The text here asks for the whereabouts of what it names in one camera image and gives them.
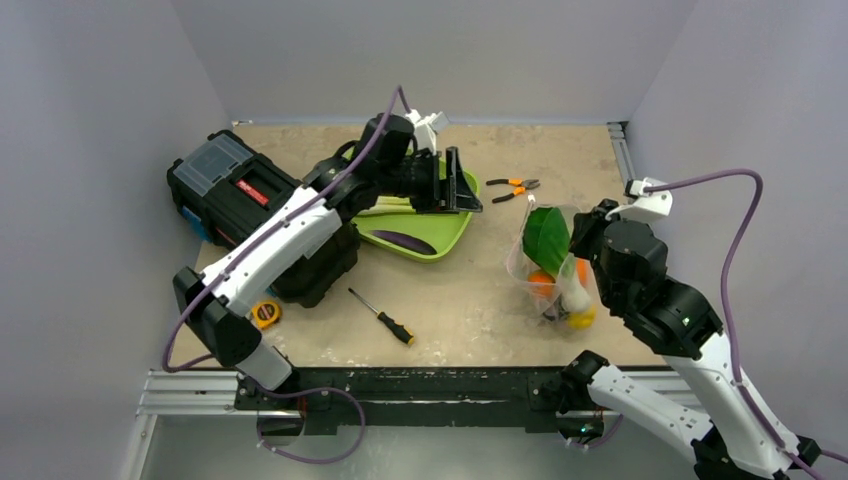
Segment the clear zip top bag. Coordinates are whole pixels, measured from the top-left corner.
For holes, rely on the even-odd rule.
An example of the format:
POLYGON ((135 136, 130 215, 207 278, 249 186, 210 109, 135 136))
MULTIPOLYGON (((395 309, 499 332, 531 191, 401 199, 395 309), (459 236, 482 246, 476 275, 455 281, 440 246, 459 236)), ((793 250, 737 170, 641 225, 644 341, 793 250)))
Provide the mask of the clear zip top bag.
POLYGON ((570 251, 577 213, 529 195, 505 267, 536 315, 579 331, 594 324, 597 308, 588 291, 589 264, 570 251))

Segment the orange fruit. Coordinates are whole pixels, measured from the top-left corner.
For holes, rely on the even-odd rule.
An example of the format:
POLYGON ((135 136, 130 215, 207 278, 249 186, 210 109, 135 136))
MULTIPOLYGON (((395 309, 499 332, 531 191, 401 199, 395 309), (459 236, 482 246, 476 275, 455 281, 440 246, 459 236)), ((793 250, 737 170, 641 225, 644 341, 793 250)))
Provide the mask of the orange fruit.
POLYGON ((552 299, 556 294, 556 279, 544 270, 535 270, 527 275, 530 293, 538 299, 552 299))

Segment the green bok choy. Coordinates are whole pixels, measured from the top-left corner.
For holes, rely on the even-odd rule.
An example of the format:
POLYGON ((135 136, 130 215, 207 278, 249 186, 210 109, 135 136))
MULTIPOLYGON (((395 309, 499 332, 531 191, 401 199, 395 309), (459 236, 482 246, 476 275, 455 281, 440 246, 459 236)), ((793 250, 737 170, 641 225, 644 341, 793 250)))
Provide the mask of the green bok choy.
POLYGON ((560 207, 534 205, 528 212, 522 233, 521 251, 532 271, 544 270, 556 279, 552 299, 533 298, 554 318, 581 312, 592 306, 587 286, 575 271, 576 258, 570 252, 571 230, 560 207))

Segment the orange green mango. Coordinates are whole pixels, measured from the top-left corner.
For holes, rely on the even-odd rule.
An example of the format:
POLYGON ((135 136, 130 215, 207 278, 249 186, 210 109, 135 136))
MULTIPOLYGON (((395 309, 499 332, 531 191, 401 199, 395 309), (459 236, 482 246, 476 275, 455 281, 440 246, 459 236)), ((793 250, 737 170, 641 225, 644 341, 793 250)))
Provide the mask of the orange green mango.
POLYGON ((585 259, 577 259, 576 260, 575 271, 577 273, 577 278, 578 278, 580 284, 583 287, 586 287, 588 285, 589 270, 590 270, 590 264, 587 260, 585 260, 585 259))

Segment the purple eggplant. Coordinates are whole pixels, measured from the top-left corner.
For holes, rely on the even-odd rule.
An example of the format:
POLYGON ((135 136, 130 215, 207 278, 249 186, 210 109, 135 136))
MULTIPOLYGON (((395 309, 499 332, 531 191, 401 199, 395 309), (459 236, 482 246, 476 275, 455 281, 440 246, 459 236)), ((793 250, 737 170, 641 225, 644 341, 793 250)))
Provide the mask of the purple eggplant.
POLYGON ((421 254, 435 255, 437 250, 428 242, 415 236, 391 230, 371 230, 369 234, 406 250, 421 254))

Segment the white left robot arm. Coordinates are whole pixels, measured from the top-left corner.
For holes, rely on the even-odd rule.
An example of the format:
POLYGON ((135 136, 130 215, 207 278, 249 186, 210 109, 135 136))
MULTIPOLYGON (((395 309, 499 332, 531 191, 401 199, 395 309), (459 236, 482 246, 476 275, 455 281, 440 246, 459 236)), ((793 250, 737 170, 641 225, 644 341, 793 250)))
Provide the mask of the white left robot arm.
POLYGON ((440 112, 381 113, 299 180, 228 130, 168 170, 177 207, 227 248, 203 269, 174 276, 180 321, 220 365, 259 384, 272 408, 292 405, 298 382, 249 320, 267 290, 305 307, 318 303, 355 264, 355 217, 382 197, 405 199, 422 215, 482 211, 458 150, 437 146, 447 123, 440 112))

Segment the orange black pliers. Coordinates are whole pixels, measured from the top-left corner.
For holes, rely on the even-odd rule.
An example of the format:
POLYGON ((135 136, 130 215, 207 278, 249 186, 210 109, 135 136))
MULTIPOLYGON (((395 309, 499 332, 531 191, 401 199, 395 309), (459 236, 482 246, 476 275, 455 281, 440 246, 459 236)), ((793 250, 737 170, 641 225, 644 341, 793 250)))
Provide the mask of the orange black pliers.
POLYGON ((540 181, 538 179, 497 178, 487 180, 485 185, 509 185, 513 188, 510 193, 493 198, 492 203, 497 204, 509 201, 516 196, 524 194, 528 190, 538 188, 540 186, 540 181))

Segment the yellow tape measure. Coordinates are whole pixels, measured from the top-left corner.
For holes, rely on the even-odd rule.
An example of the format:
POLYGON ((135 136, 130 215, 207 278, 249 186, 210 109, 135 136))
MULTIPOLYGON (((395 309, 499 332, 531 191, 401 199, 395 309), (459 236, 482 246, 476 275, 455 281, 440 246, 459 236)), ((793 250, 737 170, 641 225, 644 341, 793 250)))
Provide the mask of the yellow tape measure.
POLYGON ((283 316, 280 305, 271 300, 263 300, 256 303, 251 310, 251 314, 256 326, 261 331, 273 327, 283 316))

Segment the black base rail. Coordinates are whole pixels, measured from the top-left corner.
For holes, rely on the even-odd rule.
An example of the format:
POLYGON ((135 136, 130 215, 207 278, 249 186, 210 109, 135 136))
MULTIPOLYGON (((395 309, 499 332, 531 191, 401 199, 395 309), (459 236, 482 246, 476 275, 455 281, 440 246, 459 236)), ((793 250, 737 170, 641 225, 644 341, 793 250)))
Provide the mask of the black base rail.
POLYGON ((599 405, 562 367, 301 367, 271 397, 237 382, 241 411, 292 413, 308 435, 340 426, 512 427, 553 433, 599 405))

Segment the yellow pear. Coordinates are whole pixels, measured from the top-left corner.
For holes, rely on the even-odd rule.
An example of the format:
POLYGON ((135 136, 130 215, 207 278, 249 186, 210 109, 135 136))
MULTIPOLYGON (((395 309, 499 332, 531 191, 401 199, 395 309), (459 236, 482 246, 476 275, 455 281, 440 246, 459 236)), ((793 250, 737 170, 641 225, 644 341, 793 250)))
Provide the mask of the yellow pear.
POLYGON ((574 330, 585 330, 593 325, 596 314, 596 307, 592 305, 584 311, 570 313, 566 319, 566 324, 574 330))

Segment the aluminium frame rail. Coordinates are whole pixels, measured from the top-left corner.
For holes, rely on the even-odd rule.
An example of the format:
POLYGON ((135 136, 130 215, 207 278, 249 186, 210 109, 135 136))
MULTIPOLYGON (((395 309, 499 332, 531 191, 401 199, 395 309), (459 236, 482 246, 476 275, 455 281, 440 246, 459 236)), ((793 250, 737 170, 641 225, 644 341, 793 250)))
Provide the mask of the aluminium frame rail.
POLYGON ((152 370, 143 387, 137 415, 229 416, 235 408, 237 374, 228 370, 152 370))

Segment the white napa cabbage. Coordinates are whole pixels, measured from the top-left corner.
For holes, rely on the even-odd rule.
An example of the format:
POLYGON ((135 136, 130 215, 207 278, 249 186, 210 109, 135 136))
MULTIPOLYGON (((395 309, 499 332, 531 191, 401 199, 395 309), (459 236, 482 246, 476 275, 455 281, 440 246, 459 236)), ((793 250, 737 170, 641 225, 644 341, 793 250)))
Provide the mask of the white napa cabbage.
POLYGON ((358 213, 359 216, 376 216, 386 214, 416 214, 416 210, 407 198, 380 196, 374 206, 358 213))

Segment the black toolbox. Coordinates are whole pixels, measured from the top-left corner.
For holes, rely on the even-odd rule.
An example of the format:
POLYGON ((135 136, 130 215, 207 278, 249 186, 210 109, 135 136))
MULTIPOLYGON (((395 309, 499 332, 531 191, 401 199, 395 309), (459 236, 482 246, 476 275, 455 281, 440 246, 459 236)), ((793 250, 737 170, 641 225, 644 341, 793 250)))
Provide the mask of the black toolbox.
MULTIPOLYGON (((221 130, 166 172, 176 210, 206 241, 236 248, 284 206, 301 181, 230 130, 221 130)), ((360 239, 343 225, 312 256, 296 261, 268 288, 285 303, 317 306, 357 263, 360 239)))

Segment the green plastic tray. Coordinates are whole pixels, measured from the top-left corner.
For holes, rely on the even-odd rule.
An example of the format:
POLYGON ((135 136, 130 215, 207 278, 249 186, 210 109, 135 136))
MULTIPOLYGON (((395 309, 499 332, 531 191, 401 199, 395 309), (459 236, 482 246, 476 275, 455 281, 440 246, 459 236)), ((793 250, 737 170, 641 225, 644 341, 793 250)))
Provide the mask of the green plastic tray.
MULTIPOLYGON (((441 182, 445 183, 445 152, 440 154, 437 169, 441 182)), ((474 174, 465 171, 464 174, 478 197, 480 182, 474 174)), ((473 214, 471 212, 450 213, 447 210, 433 213, 416 212, 416 214, 376 216, 359 216, 357 214, 353 218, 353 224, 357 227, 363 240, 379 248, 420 263, 434 263, 445 257, 456 246, 470 224, 473 214), (415 236, 431 244, 437 250, 437 253, 435 255, 421 255, 406 250, 370 235, 369 231, 371 230, 391 230, 415 236)))

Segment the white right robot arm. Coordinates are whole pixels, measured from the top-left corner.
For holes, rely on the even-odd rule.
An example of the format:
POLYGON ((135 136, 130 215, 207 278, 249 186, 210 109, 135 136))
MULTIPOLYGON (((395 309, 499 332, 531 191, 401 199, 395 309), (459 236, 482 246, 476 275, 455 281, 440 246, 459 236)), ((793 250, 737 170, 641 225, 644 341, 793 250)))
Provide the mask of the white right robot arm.
POLYGON ((667 245, 650 226, 622 218, 604 199, 573 219, 570 252, 587 260, 602 304, 661 356, 691 389, 695 411, 640 386, 586 350, 561 372, 564 412, 610 408, 680 452, 700 479, 785 479, 822 455, 771 411, 734 368, 729 330, 705 296, 667 273, 667 245))

